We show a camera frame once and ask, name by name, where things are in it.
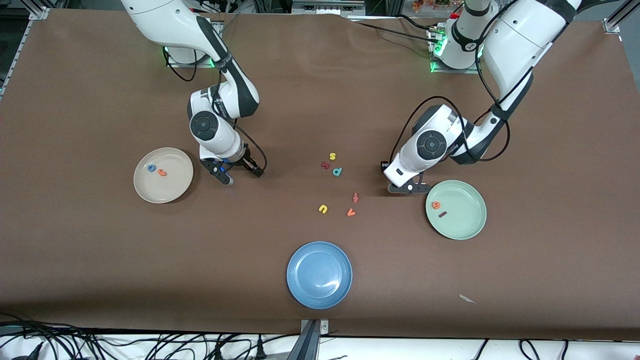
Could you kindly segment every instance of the paper scrap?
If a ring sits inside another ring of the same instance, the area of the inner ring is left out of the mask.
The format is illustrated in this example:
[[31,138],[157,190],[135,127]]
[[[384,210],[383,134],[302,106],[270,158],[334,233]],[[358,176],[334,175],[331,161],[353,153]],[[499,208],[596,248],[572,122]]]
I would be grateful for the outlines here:
[[474,304],[477,304],[477,302],[475,302],[475,301],[471,300],[470,298],[468,298],[468,297],[466,297],[466,296],[464,296],[464,295],[462,295],[462,294],[460,294],[460,298],[461,298],[462,300],[466,301],[466,302],[473,302]]

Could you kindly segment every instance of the white floor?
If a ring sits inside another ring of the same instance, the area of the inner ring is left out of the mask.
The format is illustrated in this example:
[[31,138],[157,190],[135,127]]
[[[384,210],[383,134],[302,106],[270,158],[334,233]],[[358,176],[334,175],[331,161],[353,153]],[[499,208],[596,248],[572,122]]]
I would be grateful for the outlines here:
[[[184,336],[180,340],[192,338]],[[263,336],[266,340],[273,336]],[[153,338],[157,336],[101,336],[118,343],[126,343],[138,338]],[[210,335],[207,339],[215,340],[217,336]],[[267,355],[286,353],[293,347],[296,336],[272,341],[264,345]],[[8,337],[0,338],[0,343]],[[256,344],[257,336],[240,336],[236,339],[249,339]],[[0,348],[0,360],[11,360],[17,356],[27,356],[41,342],[39,339],[23,340],[18,338],[7,346]],[[346,356],[345,360],[471,360],[474,359],[483,340],[437,340],[437,339],[381,339],[381,338],[323,338],[321,340],[318,360],[335,360]],[[541,360],[560,360],[564,346],[562,341],[532,341]],[[137,343],[127,347],[112,347],[105,345],[107,351],[121,360],[143,360],[155,342]],[[164,359],[179,344],[167,345],[155,357]],[[206,353],[204,344],[189,346],[195,351],[195,359],[203,359]],[[248,348],[247,342],[229,343],[222,349],[226,360],[233,360],[238,354]],[[533,352],[525,346],[529,357],[535,359]],[[91,358],[89,351],[83,350],[85,358]],[[566,360],[634,360],[640,354],[640,343],[621,343],[610,341],[571,341],[566,353]],[[191,352],[180,352],[172,356],[173,360],[193,360]],[[517,340],[490,340],[485,347],[482,360],[505,360],[526,358],[520,353]],[[60,360],[68,360],[68,355],[59,352]],[[54,360],[53,353],[45,342],[39,360]]]

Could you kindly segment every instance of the table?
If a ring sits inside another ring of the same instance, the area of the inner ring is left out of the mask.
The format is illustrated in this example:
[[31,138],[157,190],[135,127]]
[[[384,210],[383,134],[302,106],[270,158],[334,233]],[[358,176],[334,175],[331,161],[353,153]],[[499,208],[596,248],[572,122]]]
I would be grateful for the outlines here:
[[[1,308],[86,327],[286,333],[329,318],[363,336],[640,339],[640,102],[617,36],[573,23],[536,67],[506,153],[429,169],[428,183],[483,195],[469,241],[440,236],[423,195],[388,194],[379,163],[421,100],[447,96],[470,119],[487,109],[476,76],[429,73],[424,42],[334,15],[241,15],[224,36],[260,92],[239,123],[269,158],[260,179],[234,169],[231,187],[197,164],[185,111],[215,70],[182,82],[124,12],[33,25],[0,102]],[[195,163],[164,205],[132,185],[160,147]],[[340,177],[320,167],[330,152]],[[354,270],[326,311],[285,283],[316,240]]]

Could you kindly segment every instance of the gray floor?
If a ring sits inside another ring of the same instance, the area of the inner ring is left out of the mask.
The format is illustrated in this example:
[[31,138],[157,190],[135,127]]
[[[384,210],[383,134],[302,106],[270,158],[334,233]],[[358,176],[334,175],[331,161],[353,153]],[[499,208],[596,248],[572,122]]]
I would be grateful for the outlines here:
[[[617,9],[620,3],[621,1],[595,6],[580,14],[577,20],[602,20]],[[70,7],[124,10],[119,0],[71,0]],[[25,26],[26,21],[12,20],[9,22],[0,19],[0,78],[4,79],[6,75]],[[620,31],[622,44],[631,70],[634,73],[636,85],[640,91],[640,11],[636,11],[626,19],[620,26]]]

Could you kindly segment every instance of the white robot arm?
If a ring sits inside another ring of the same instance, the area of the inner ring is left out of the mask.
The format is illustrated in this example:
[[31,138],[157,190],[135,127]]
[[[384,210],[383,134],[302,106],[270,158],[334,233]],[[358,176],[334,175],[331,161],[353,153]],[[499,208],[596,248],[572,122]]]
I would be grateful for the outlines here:
[[459,164],[475,163],[531,86],[531,69],[580,6],[580,0],[516,1],[498,19],[484,43],[487,67],[500,91],[499,105],[494,104],[480,126],[446,105],[428,108],[413,126],[412,137],[384,170],[392,183],[391,192],[410,193],[408,187],[413,186],[408,181],[445,155]]
[[202,165],[225,185],[233,184],[227,171],[234,165],[243,165],[261,176],[264,168],[251,159],[247,145],[234,129],[236,125],[229,124],[232,119],[255,113],[260,103],[258,91],[211,22],[193,13],[182,0],[122,0],[122,4],[147,39],[163,46],[201,51],[225,75],[226,82],[194,92],[189,99],[189,126],[200,144]]

